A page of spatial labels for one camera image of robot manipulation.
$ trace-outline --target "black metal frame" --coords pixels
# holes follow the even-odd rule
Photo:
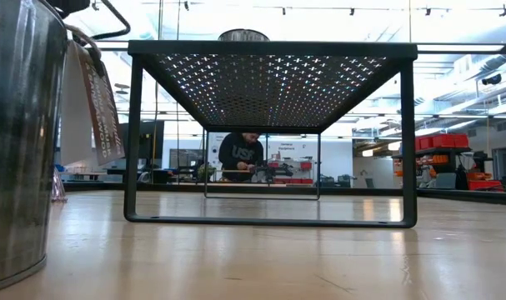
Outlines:
[[[209,132],[207,132],[206,134],[206,147],[208,148],[208,142],[209,142],[209,139],[208,139],[208,134]],[[267,153],[267,149],[268,149],[268,138],[266,136],[266,153]],[[206,151],[204,153],[204,161],[207,162],[208,161],[208,151]],[[274,197],[274,198],[270,198],[270,197],[262,197],[261,199],[262,200],[308,200],[308,201],[318,201],[320,198],[321,198],[321,191],[320,191],[320,185],[321,185],[321,182],[320,182],[320,177],[321,177],[321,134],[318,134],[318,167],[316,168],[317,170],[317,179],[316,179],[316,197],[314,198],[290,198],[290,197]],[[205,172],[204,173],[204,197],[206,199],[249,199],[249,200],[257,200],[258,197],[224,197],[224,196],[209,196],[208,195],[208,173]]]
[[[348,99],[348,104],[344,108],[345,112],[355,107],[369,94],[371,94],[382,83],[385,83],[394,74],[401,73],[401,115],[402,115],[402,140],[403,156],[403,219],[399,222],[379,222],[379,221],[334,221],[334,220],[289,220],[289,219],[253,219],[253,218],[235,218],[235,217],[144,217],[136,214],[136,190],[137,190],[137,161],[139,141],[136,138],[139,135],[140,112],[142,101],[142,83],[143,69],[147,70],[153,77],[165,78],[165,74],[160,72],[157,67],[147,60],[143,54],[158,52],[179,52],[190,53],[190,46],[194,43],[202,43],[201,49],[205,53],[243,53],[255,54],[258,51],[256,44],[250,42],[178,42],[178,41],[133,41],[129,43],[128,52],[133,57],[131,97],[129,108],[129,127],[128,127],[128,145],[127,156],[127,178],[124,193],[124,216],[130,222],[146,223],[196,223],[196,224],[226,224],[226,225],[267,225],[267,226],[315,226],[315,227],[361,227],[361,228],[410,228],[415,225],[418,219],[416,203],[416,177],[415,177],[415,136],[414,136],[414,107],[413,107],[413,61],[417,58],[417,48],[415,45],[406,44],[386,44],[386,43],[314,43],[314,53],[310,53],[310,43],[307,42],[266,42],[267,45],[262,48],[259,54],[303,54],[303,55],[341,55],[341,56],[376,56],[396,58],[388,66],[384,66],[376,77],[376,82],[361,88],[363,92]],[[181,103],[182,95],[179,91],[168,89],[172,97]],[[210,131],[236,131],[239,128],[218,128],[205,127]],[[320,134],[326,128],[310,130],[310,132]],[[295,128],[247,128],[248,131],[260,131],[263,133],[297,133]]]

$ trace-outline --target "hanging tag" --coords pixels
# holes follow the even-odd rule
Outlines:
[[[68,165],[90,158],[92,120],[89,115],[83,70],[78,60],[78,45],[69,41],[63,72],[60,113],[60,163]]]
[[[119,132],[118,110],[104,64],[78,46],[78,59],[83,70],[84,85],[93,125],[99,165],[123,158],[123,139]]]

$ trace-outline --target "reflective floor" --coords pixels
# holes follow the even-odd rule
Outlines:
[[[138,210],[203,213],[189,195],[141,192]],[[122,192],[68,197],[53,204],[45,270],[0,299],[506,299],[506,206],[423,198],[415,229],[318,229],[129,223]],[[316,203],[211,201],[211,216],[317,216]],[[320,207],[390,219],[398,205],[326,197]]]

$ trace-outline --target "man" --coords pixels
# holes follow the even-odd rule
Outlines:
[[[248,170],[249,172],[224,172],[223,179],[247,182],[253,177],[254,168],[263,161],[260,133],[233,132],[227,135],[219,147],[219,161],[223,170]]]

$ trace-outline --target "shelf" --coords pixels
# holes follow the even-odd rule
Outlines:
[[[416,151],[416,157],[422,157],[428,154],[449,154],[449,153],[465,153],[470,152],[469,147],[454,147],[454,148],[430,148]],[[403,159],[403,154],[393,155],[394,159]]]
[[[130,41],[209,132],[319,134],[417,58],[408,43]]]

